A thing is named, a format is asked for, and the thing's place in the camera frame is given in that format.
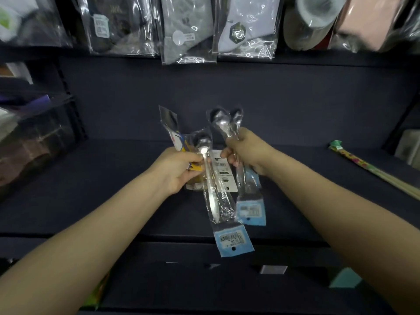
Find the forearm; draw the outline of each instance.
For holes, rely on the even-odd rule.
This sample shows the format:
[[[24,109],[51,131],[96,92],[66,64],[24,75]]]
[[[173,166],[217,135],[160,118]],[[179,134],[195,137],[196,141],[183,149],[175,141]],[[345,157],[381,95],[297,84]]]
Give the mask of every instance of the forearm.
[[[0,314],[74,314],[166,198],[161,185],[145,172],[25,256],[0,278]]]
[[[384,208],[273,151],[271,179],[349,265],[383,294],[418,297],[420,231]]]

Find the person's right arm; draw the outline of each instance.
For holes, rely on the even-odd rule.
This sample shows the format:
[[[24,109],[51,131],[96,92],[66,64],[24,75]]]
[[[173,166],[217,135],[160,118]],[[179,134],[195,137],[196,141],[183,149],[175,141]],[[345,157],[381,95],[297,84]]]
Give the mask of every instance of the person's right arm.
[[[241,128],[222,157],[272,179],[315,229],[400,314],[420,312],[420,231]]]

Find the dark green hexagon label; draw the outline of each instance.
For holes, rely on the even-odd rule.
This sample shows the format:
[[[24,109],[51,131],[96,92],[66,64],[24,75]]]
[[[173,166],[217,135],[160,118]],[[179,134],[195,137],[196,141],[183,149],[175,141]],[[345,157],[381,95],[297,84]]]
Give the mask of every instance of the dark green hexagon label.
[[[235,44],[238,44],[245,39],[246,32],[247,32],[247,29],[240,22],[238,22],[231,26],[231,34],[229,38]]]

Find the blue label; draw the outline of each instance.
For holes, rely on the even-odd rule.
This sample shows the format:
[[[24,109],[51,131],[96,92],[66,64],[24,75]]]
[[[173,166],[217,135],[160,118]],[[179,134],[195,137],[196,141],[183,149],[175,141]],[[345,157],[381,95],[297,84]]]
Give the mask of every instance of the blue label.
[[[252,168],[250,167],[245,167],[245,172],[247,175],[247,180],[251,180],[255,182],[255,185],[261,189],[261,183],[260,183],[260,176],[258,175],[258,173],[256,173]]]
[[[264,199],[236,202],[236,219],[250,226],[265,226]]]
[[[244,226],[231,227],[214,233],[221,257],[234,257],[254,251]]]

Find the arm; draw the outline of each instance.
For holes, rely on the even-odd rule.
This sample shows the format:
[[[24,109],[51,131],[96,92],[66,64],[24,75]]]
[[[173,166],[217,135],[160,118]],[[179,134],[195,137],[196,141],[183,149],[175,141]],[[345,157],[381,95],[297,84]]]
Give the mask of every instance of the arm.
[[[202,157],[169,148],[95,211],[34,249],[0,278],[0,314],[75,314],[160,204]]]
[[[232,149],[272,179],[365,281],[402,312],[420,310],[420,231],[386,209],[329,181],[242,128]]]

